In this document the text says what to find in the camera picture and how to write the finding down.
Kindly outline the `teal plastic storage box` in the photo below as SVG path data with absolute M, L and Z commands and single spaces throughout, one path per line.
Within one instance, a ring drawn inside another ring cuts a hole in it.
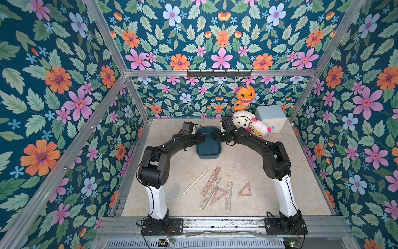
M 196 146 L 196 153 L 199 158 L 204 160 L 217 159 L 221 154 L 221 142 L 213 139 L 213 134 L 220 131 L 214 126 L 199 127 L 198 132 L 205 137 L 205 142 Z

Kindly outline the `pink stencil ruler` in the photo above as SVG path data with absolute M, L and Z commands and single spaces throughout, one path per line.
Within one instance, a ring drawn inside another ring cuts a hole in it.
M 214 172 L 211 174 L 208 181 L 206 182 L 205 186 L 203 187 L 202 191 L 200 192 L 200 196 L 205 197 L 207 195 L 208 191 L 210 190 L 210 187 L 215 182 L 220 171 L 221 167 L 216 167 L 216 169 L 214 170 Z

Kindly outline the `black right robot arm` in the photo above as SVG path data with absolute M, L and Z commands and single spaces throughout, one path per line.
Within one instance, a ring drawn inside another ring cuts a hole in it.
M 263 170 L 273 180 L 279 200 L 280 225 L 283 230 L 292 230 L 302 221 L 291 186 L 291 161 L 282 142 L 269 142 L 252 135 L 244 128 L 216 131 L 214 140 L 249 147 L 262 156 Z

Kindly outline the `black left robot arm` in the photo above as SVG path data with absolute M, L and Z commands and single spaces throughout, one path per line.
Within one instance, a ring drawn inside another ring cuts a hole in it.
M 171 158 L 179 151 L 205 142 L 202 133 L 183 132 L 158 146 L 148 146 L 137 171 L 137 179 L 145 187 L 149 199 L 149 216 L 163 221 L 169 215 L 164 185 L 170 176 Z

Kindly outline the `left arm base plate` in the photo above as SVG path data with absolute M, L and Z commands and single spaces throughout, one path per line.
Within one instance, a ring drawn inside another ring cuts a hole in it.
M 166 218 L 157 220 L 153 218 L 144 219 L 141 225 L 141 235 L 144 236 L 176 236 L 183 234 L 184 219 Z

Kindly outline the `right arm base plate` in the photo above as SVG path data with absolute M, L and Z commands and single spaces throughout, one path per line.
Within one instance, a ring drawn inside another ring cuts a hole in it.
M 303 219 L 291 222 L 288 219 L 265 218 L 264 227 L 268 235 L 308 235 L 307 226 Z

